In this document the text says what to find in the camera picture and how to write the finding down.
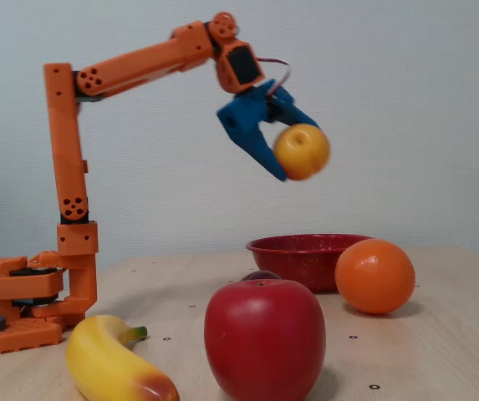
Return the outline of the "blue gripper black motor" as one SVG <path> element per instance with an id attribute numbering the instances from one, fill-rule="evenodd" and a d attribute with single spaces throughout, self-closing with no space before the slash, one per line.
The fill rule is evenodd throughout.
<path id="1" fill-rule="evenodd" d="M 274 79 L 269 79 L 235 95 L 232 101 L 217 111 L 217 118 L 235 145 L 276 179 L 285 181 L 287 175 L 264 139 L 260 123 L 266 120 L 269 124 L 280 122 L 287 126 L 318 124 L 294 104 L 293 96 L 283 86 L 267 96 L 274 83 Z"/>

